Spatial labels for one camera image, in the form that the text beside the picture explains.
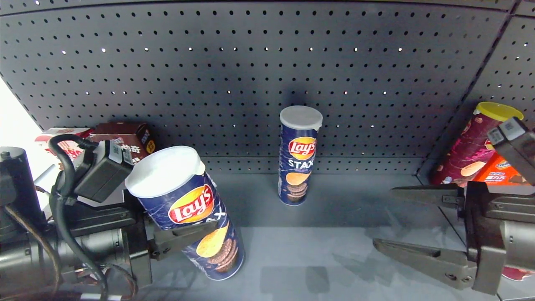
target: chocolate cookie image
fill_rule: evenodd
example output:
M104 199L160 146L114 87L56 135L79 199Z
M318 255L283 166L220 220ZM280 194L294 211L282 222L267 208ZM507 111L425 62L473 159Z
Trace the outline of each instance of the chocolate cookie image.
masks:
M514 183L514 184L524 184L526 182L527 182L526 179L521 175L514 175L509 179L509 183Z
M299 202L303 196L307 193L307 184L301 183L299 185L289 185L286 187L290 192L288 194L288 199L292 202Z
M236 263L236 258L238 254L238 246L236 240L227 238L221 247L219 252L210 257L208 262L217 265L216 271L220 273L228 272Z

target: perforated metal pegboard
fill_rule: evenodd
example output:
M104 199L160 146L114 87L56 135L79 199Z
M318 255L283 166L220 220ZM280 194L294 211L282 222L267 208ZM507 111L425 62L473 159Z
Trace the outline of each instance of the perforated metal pegboard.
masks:
M360 2L39 11L0 18L0 71L43 129L147 121L162 147L276 157L279 111L305 104L324 115L319 157L423 158L505 15Z
M468 100L513 106L535 126L535 19L513 17Z
M0 16L21 12L42 11L51 9L61 9L75 6L92 6L103 4L118 3L141 3L141 2L158 2L169 0L1 0ZM488 9L497 9L508 11L511 9L514 0L371 0L371 1L388 1L388 2L412 2L428 4L447 4L457 6L484 7Z
M276 157L204 157L211 174L269 174L277 172ZM415 174L423 158L348 158L319 157L314 161L314 174Z

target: orange snack box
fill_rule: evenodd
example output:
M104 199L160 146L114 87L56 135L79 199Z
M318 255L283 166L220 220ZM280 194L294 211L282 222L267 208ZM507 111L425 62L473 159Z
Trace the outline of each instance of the orange snack box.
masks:
M487 185L529 185L522 175L500 154L494 153L491 160L479 171L474 181Z

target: lay's stax chip can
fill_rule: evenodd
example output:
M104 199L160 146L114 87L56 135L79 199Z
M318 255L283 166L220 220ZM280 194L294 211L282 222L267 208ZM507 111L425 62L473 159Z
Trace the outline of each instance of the lay's stax chip can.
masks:
M214 232L182 250L208 278L224 280L241 267L241 242L193 148L169 147L147 156L134 166L125 185L162 230L218 221Z
M297 206L307 196L323 116L313 108L291 106L280 112L280 122L279 198Z

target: yellow plastic lid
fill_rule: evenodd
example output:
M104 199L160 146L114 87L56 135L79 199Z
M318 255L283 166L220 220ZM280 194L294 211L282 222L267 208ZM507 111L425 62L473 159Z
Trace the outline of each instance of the yellow plastic lid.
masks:
M476 106L476 110L480 111L483 115L504 122L511 117L517 117L518 119L524 119L524 114L519 110L506 106L505 104L484 101L480 102Z

